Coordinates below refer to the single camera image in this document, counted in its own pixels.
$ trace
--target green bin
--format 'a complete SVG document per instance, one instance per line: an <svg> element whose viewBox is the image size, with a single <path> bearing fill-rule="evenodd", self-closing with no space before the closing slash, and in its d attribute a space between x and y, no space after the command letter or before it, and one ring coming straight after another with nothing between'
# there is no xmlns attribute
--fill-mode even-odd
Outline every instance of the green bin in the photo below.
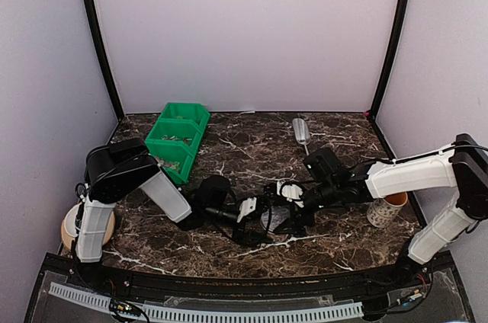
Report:
<svg viewBox="0 0 488 323"><path fill-rule="evenodd" d="M159 120L190 120L203 134L210 119L210 112L201 104L168 103L161 112Z"/></svg>
<svg viewBox="0 0 488 323"><path fill-rule="evenodd" d="M176 184L186 184L190 175L191 166L195 158L188 153L188 149L182 144L171 144L171 142L155 142L147 139L146 145L149 149L149 153L152 156L158 157L164 162L177 162L179 169L171 169L164 167L168 176Z"/></svg>
<svg viewBox="0 0 488 323"><path fill-rule="evenodd" d="M158 120L146 138L146 141L158 144L179 144L186 148L192 156L198 153L202 133L190 120Z"/></svg>

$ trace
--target black wire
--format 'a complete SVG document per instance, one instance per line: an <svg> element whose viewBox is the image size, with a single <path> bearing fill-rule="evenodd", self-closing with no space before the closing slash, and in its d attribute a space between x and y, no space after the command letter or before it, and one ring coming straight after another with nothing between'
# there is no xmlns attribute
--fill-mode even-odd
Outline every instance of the black wire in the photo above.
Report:
<svg viewBox="0 0 488 323"><path fill-rule="evenodd" d="M116 165L115 167L113 167L110 171L106 172L106 173L103 173L101 176L99 176L96 180L94 180L91 185L90 185L90 189L92 189L98 182L101 182L103 181L106 177L110 176L111 174L113 174L115 171L117 171L119 168L122 168L123 166L131 163L132 161L135 161L136 159L138 159L139 157L150 157L150 158L154 158L152 155L150 155L149 153L147 152L141 152L139 154L136 154L135 156L133 157L130 157L128 159L126 159L125 161L122 161L121 163L119 163L118 165Z"/></svg>
<svg viewBox="0 0 488 323"><path fill-rule="evenodd" d="M271 208L269 209L269 219L268 219L268 230L264 232L262 238L260 241L257 241L257 242L254 242L254 243L246 243L244 241L237 241L235 240L234 238L232 238L230 235L228 235L226 233L225 230L223 230L218 224L217 222L210 216L207 214L207 212L202 209L199 205L194 205L194 208L197 209L197 211L210 223L212 224L212 226L225 238L229 239L230 241L238 244L238 245L241 245L243 247L256 247L257 245L260 245L266 238L266 235L268 234L269 232L269 224L271 224Z"/></svg>
<svg viewBox="0 0 488 323"><path fill-rule="evenodd" d="M91 291L93 291L99 295L106 296L108 298L113 299L116 302L122 302L123 304L130 306L132 309L134 309L136 312L139 312L146 319L146 323L151 323L147 314L137 305L133 304L132 302L128 302L127 300L115 298L111 294L104 293L104 292L88 285L88 283L82 278L82 275L79 273L78 264L76 263L76 258L77 258L76 257L76 244L77 244L77 242L78 242L78 237L75 238L75 240L71 244L71 255L72 255L72 259L73 259L73 271L75 272L78 279L83 283L83 285L85 285Z"/></svg>
<svg viewBox="0 0 488 323"><path fill-rule="evenodd" d="M239 207L237 206L237 203L238 203L237 202L237 196L234 193L232 188L229 188L229 195L232 198L232 201L234 202L234 209L236 209L236 211L239 211Z"/></svg>
<svg viewBox="0 0 488 323"><path fill-rule="evenodd" d="M433 261L434 261L434 258L431 259L431 262L430 262L430 271L431 271L431 277L430 277L430 286L429 286L429 290L427 290L427 293L425 293L425 296L420 299L420 301L415 304L414 306L411 306L410 308L408 309L405 309L405 310L399 310L399 311L395 311L395 312L387 312L387 314L403 314L403 313L407 313L407 312L411 312L412 310L414 309L417 309L418 307L421 306L421 304L424 303L424 301L427 300L427 298L429 297L430 295L430 292L432 291L432 289L434 288L434 269L433 269Z"/></svg>
<svg viewBox="0 0 488 323"><path fill-rule="evenodd" d="M189 200L191 197L193 197L195 194L197 193L197 189L194 189L194 190L191 190L190 192L188 192L186 195L185 195L185 199ZM233 202L234 204L236 205L237 207L237 198L236 198L236 195L234 194L234 192L229 192L233 199ZM235 241L230 235L228 235L226 233L225 230L223 230L216 222L215 220L210 216L208 215L205 210L203 210L200 205L197 205L196 203L192 203L191 205L192 207L194 207L210 224L212 224L212 226L225 238L229 239L230 241L233 241L234 243L237 243L238 245L241 245L240 243L238 243L237 241Z"/></svg>
<svg viewBox="0 0 488 323"><path fill-rule="evenodd" d="M488 148L486 146L479 146L478 144L459 144L459 145L455 145L455 146L449 146L449 147L444 148L444 149L435 150L433 152L421 154L421 155L414 155L413 157L396 159L395 161L393 161L392 159L385 159L385 158L373 158L373 159L368 159L366 161L362 161L362 162L358 163L357 165L360 165L363 163L368 163L371 161L382 162L382 163L385 163L388 165L395 165L395 164L399 165L402 163L407 163L410 161L416 161L418 159L427 158L427 157L430 157L432 155L438 155L439 152L449 152L453 149L459 149L459 148L480 149L480 150L483 150L485 152L488 152Z"/></svg>
<svg viewBox="0 0 488 323"><path fill-rule="evenodd" d="M378 281L378 280L373 280L373 279L364 279L364 282L366 282L366 283L376 283L379 286L392 286L395 283L397 283L396 280L395 281L390 281L388 283L385 283L383 281Z"/></svg>
<svg viewBox="0 0 488 323"><path fill-rule="evenodd" d="M474 232L474 231L476 230L476 228L478 227L478 225L479 225L480 223L481 223L481 221L480 221L480 220L477 220L476 224L474 224L474 227L472 227L471 229L466 228L466 229L464 230L464 232L465 232L466 234L471 234L472 232Z"/></svg>
<svg viewBox="0 0 488 323"><path fill-rule="evenodd" d="M112 299L114 299L115 298L115 285L114 285L114 282L111 279L108 279L106 281L108 281L110 283L110 285L111 285L111 288L112 288ZM128 322L128 320L125 317L123 317L122 315L120 315L117 312L117 310L114 310L113 312L110 311L110 313L113 313L115 315L114 316L114 315L111 314L111 317L112 317L112 319L114 321L118 321L118 322L122 322L122 323Z"/></svg>
<svg viewBox="0 0 488 323"><path fill-rule="evenodd" d="M427 290L427 293L425 293L424 297L422 299L420 299L419 302L417 302L414 306L411 306L408 309L396 310L394 312L388 312L390 309L393 309L393 308L396 308L396 307L400 306L400 305L398 305L397 302L395 302L394 304L391 304L390 306L386 307L385 309L381 309L381 310L377 310L377 311L372 311L372 312L364 311L364 313L367 314L367 315L376 315L376 314L378 314L378 315L379 314L385 314L385 315L403 314L403 313L411 312L412 310L417 309L418 307L420 307L421 304L423 304L424 301L427 300L427 298L430 295L430 292L432 291L432 288L434 287L434 268L433 268L433 264L434 264L434 258L431 259L430 264L429 264L429 269L431 271L429 290Z"/></svg>
<svg viewBox="0 0 488 323"><path fill-rule="evenodd" d="M273 205L271 201L266 197L266 201L268 201L268 222L266 223L265 234L262 236L261 242L268 236L269 229L271 228L271 218L273 217Z"/></svg>

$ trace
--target white enclosure panel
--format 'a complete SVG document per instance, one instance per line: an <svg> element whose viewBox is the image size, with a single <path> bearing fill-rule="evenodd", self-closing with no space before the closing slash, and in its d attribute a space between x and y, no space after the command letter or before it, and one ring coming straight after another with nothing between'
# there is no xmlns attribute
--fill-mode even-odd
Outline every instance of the white enclosure panel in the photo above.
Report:
<svg viewBox="0 0 488 323"><path fill-rule="evenodd" d="M0 309L24 320L85 157L117 120L83 0L0 0Z"/></svg>
<svg viewBox="0 0 488 323"><path fill-rule="evenodd" d="M367 110L397 0L96 0L128 113Z"/></svg>
<svg viewBox="0 0 488 323"><path fill-rule="evenodd" d="M488 0L409 0L378 121L397 156L436 149L471 134L488 146ZM419 193L431 219L452 195ZM488 225L451 250L477 321L488 317Z"/></svg>

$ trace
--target paper cup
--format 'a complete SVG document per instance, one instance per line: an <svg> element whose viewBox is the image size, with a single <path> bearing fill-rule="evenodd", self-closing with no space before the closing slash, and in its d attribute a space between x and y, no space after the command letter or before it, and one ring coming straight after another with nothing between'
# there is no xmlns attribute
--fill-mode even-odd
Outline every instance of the paper cup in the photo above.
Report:
<svg viewBox="0 0 488 323"><path fill-rule="evenodd" d="M408 201L406 192L376 199L368 209L368 221L377 228L386 228L395 219Z"/></svg>

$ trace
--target brown marble tabletop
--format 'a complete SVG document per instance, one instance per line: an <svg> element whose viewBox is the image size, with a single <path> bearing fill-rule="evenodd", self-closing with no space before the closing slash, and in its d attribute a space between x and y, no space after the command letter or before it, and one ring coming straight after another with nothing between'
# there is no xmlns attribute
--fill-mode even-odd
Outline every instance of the brown marble tabletop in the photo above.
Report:
<svg viewBox="0 0 488 323"><path fill-rule="evenodd" d="M128 115L112 142L146 138L158 115ZM310 179L302 164L291 121L302 117L312 141L309 150L329 146L346 164L385 157L362 114L260 113L212 114L200 151L183 191L196 188L211 174L231 180L239 199L262 192L278 180ZM103 263L112 267L186 277L298 277L363 270L392 264L404 241L420 230L407 204L385 229L366 218L368 204L323 210L304 238L278 239L261 248L240 247L211 225L183 232L140 190L115 209L113 238L104 246Z"/></svg>

